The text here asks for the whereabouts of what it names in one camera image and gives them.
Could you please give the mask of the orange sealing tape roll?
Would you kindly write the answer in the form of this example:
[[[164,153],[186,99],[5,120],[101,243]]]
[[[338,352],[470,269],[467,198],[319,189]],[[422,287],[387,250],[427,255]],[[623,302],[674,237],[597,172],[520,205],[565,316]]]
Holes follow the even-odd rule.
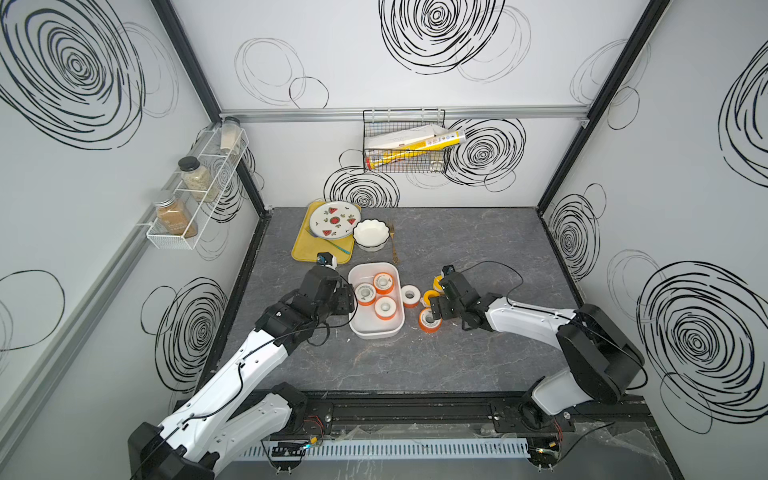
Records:
[[[357,303],[360,306],[373,305],[377,298],[377,291],[371,283],[360,283],[354,290]]]
[[[393,291],[395,279],[391,274],[381,272],[374,277],[372,284],[379,295],[387,295]]]
[[[388,296],[381,296],[374,303],[374,313],[378,319],[383,321],[393,319],[397,310],[397,302]]]

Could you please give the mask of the white plastic storage box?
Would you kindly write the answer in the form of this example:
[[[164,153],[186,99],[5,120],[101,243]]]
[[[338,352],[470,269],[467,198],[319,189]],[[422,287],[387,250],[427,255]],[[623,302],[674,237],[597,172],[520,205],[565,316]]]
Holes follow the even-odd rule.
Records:
[[[354,314],[350,314],[350,327],[360,338],[365,340],[377,340],[396,335],[405,323],[405,307],[401,300],[401,283],[397,268],[391,263],[365,263],[353,267],[348,274],[348,281],[353,289],[360,283],[371,283],[374,277],[381,272],[391,274],[395,279],[393,291],[387,295],[377,293],[376,300],[381,296],[388,296],[397,302],[397,314],[388,321],[380,320],[374,313],[374,304],[370,306],[358,306]]]

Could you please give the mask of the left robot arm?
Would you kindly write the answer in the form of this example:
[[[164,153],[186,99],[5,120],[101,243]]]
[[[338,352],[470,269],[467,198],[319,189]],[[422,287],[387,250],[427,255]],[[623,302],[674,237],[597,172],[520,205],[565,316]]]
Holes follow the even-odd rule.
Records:
[[[349,281],[315,265],[299,288],[268,306],[233,356],[158,425],[144,422],[128,439],[134,479],[214,479],[247,448],[302,425],[307,398],[283,383],[247,410],[241,405],[331,316],[354,312]]]

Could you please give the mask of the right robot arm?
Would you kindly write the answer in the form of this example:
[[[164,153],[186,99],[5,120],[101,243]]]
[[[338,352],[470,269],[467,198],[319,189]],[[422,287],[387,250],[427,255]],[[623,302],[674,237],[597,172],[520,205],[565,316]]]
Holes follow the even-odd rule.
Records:
[[[536,381],[520,410],[535,419],[595,401],[615,405],[644,371],[641,352],[598,306],[555,309],[481,295],[454,266],[442,268],[439,295],[430,303],[434,319],[458,318],[465,330],[511,333],[547,344],[565,359],[561,371]]]

